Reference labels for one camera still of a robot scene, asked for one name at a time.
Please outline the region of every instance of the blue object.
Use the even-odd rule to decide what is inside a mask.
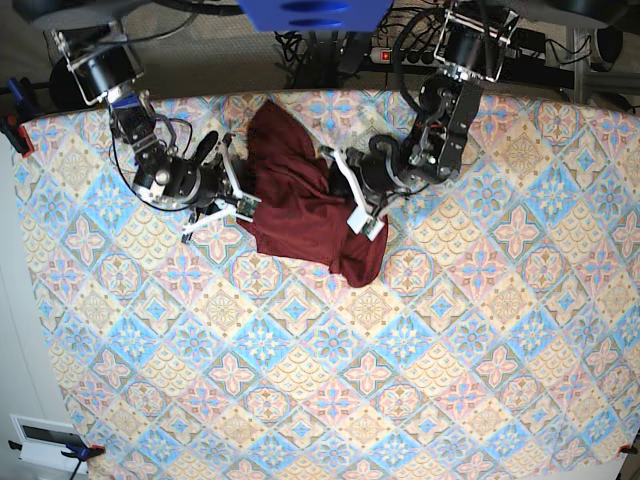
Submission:
[[[373,32],[392,0],[238,0],[256,30]]]
[[[7,87],[16,99],[16,105],[18,105],[23,112],[27,112],[29,117],[33,118],[36,115],[37,108],[31,103],[29,96],[24,90],[24,85],[11,77],[7,82]]]
[[[135,93],[130,93],[126,97],[119,98],[115,102],[113,102],[113,108],[132,108],[139,107],[140,100],[138,100],[138,96]]]
[[[62,453],[62,455],[64,455],[67,458],[76,458],[79,460],[79,462],[86,462],[90,458],[100,456],[105,452],[104,447],[86,447],[84,445],[81,447],[78,447],[76,445],[71,445],[69,443],[66,443],[64,446],[68,450],[71,450],[71,452],[60,452],[60,453]]]

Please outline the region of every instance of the metal bracket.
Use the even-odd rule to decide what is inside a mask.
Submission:
[[[567,49],[569,52],[576,51],[576,45],[582,45],[588,36],[588,32],[584,28],[567,27]],[[577,54],[569,54],[567,62],[578,60],[581,52]],[[585,84],[585,76],[591,70],[589,60],[583,58],[580,61],[572,63],[570,68],[573,70],[573,102],[586,104],[591,97],[591,92]]]
[[[343,153],[337,149],[330,149],[328,147],[324,147],[324,150],[326,153],[331,154],[331,157],[335,160],[338,168],[340,169],[340,173],[342,173],[342,175],[347,179],[351,192],[353,193],[353,198],[356,202],[356,209],[347,220],[347,225],[349,225],[354,233],[364,233],[369,240],[375,240],[384,227],[384,222],[370,214],[372,209],[367,204],[364,194],[362,193],[362,189],[360,188],[360,184],[358,183],[358,179],[356,178],[355,173],[353,173],[353,170],[351,170],[349,165],[347,165]]]
[[[102,40],[107,40],[110,42],[124,42],[127,40],[127,36],[124,33],[124,29],[120,22],[111,23],[109,25],[109,28],[109,33],[105,35]],[[105,99],[107,99],[109,103],[113,103],[117,99],[124,97],[127,93],[130,93],[132,91],[133,83],[138,78],[142,77],[144,73],[137,55],[129,45],[123,44],[120,47],[114,47],[113,45],[97,44],[94,45],[94,48],[90,52],[83,53],[79,57],[73,58],[71,48],[69,47],[69,43],[67,42],[64,32],[51,30],[51,34],[56,47],[58,48],[58,51],[62,54],[67,63],[67,70],[72,74],[80,91],[80,94],[82,95],[82,99],[88,106],[96,105],[97,103],[100,103]],[[93,63],[93,75],[101,76],[101,78],[105,82],[105,85],[107,85],[112,79],[105,76],[105,73],[102,72],[100,68],[95,66],[97,65],[95,64],[95,62],[96,59],[100,58],[100,56],[107,55],[111,50],[114,50],[114,48],[122,48],[125,52],[132,72],[131,78],[127,79],[127,81],[123,83],[120,83],[119,85],[113,85],[108,90],[96,93],[95,95],[89,94],[89,92],[85,90],[82,82],[80,81],[80,78],[78,77],[78,70],[87,64],[91,65]]]
[[[189,235],[196,230],[206,227],[210,223],[219,220],[224,217],[236,217],[247,222],[253,222],[253,215],[255,214],[258,204],[262,201],[253,195],[249,195],[242,191],[238,176],[233,168],[231,162],[231,156],[229,154],[228,144],[230,144],[230,138],[225,137],[218,143],[216,150],[222,156],[222,165],[224,172],[229,179],[231,186],[231,196],[235,200],[234,202],[228,202],[224,198],[217,198],[215,204],[218,207],[218,211],[214,212],[206,217],[198,220],[197,217],[191,217],[189,223],[182,227],[182,234]]]
[[[434,49],[434,58],[445,66],[445,68],[443,68],[443,72],[446,72],[447,75],[456,80],[486,80],[488,82],[495,83],[498,81],[498,78],[500,78],[500,73],[502,71],[502,65],[504,62],[504,50],[511,43],[511,35],[515,30],[515,20],[518,18],[518,16],[514,12],[511,12],[509,17],[506,19],[503,28],[501,29],[498,29],[495,26],[489,26],[489,35],[501,47],[500,50],[502,53],[500,54],[500,58],[498,59],[498,64],[494,75],[487,76],[484,73],[476,72],[462,65],[450,62],[445,58],[445,35],[449,31],[449,28],[447,28],[449,23],[462,25],[471,30],[475,30],[481,35],[484,35],[484,26],[482,25],[482,22],[456,12],[455,8],[458,5],[459,3],[452,2],[451,7],[447,8],[446,10],[444,25],[442,26],[440,37],[438,38],[438,43],[436,44],[436,47]]]

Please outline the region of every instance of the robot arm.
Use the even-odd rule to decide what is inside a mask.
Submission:
[[[402,142],[376,135],[367,153],[347,149],[344,162],[357,184],[347,186],[342,176],[331,177],[334,194],[364,197],[350,219],[356,233],[373,240],[393,202],[460,173],[468,130],[482,96],[480,82],[498,79],[518,20],[508,8],[494,7],[487,18],[475,6],[475,2],[453,2],[448,8],[424,9],[398,36],[391,61],[400,92],[416,114],[411,131]],[[424,79],[416,99],[404,86],[401,48],[414,27],[431,18],[442,25],[433,50],[438,66]],[[339,156],[330,149],[326,152],[336,160],[332,169],[344,171]]]
[[[142,68],[117,22],[56,31],[54,38],[85,102],[105,103],[114,138],[131,146],[137,167],[131,184],[117,160],[116,166],[132,193],[159,210],[192,210],[183,241],[206,224],[201,215],[224,212],[252,220],[259,199],[240,188],[229,155],[233,137],[209,132],[190,158],[179,156],[170,120],[154,111],[148,92],[133,89]],[[168,142],[156,136],[158,122],[169,131]]]

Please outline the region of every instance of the patterned tablecloth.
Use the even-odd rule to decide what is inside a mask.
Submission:
[[[243,144],[267,97],[330,145],[412,121],[388,92],[158,108]],[[393,212],[359,290],[233,221],[179,243],[186,215],[114,173],[106,117],[35,121],[14,159],[57,381],[107,448],[94,478],[510,479],[610,461],[638,431],[634,117],[484,97],[464,175]]]

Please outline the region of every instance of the power strip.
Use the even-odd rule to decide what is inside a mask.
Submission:
[[[433,52],[424,52],[420,55],[418,50],[403,50],[402,64],[413,65],[414,67],[428,67],[433,65]],[[391,49],[382,47],[373,47],[369,54],[371,62],[381,65],[389,65],[391,63]]]

